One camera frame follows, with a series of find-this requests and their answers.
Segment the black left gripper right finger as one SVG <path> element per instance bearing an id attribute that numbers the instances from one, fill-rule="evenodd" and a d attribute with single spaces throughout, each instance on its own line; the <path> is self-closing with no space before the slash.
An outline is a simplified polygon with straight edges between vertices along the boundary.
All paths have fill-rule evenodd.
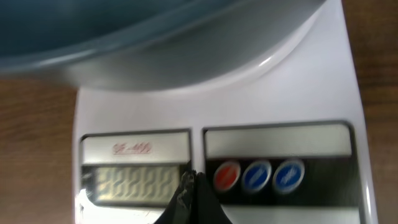
<path id="1" fill-rule="evenodd" d="M 198 173 L 195 180 L 194 223 L 232 224 L 221 208 L 204 173 Z"/>

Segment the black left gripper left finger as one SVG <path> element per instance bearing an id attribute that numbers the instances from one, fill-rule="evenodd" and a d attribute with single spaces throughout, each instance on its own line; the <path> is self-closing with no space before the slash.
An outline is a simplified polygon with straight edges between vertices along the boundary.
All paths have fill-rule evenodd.
<path id="1" fill-rule="evenodd" d="M 189 224 L 192 205 L 196 195 L 197 172 L 188 170 L 183 173 L 179 185 L 163 214 L 155 224 Z"/>

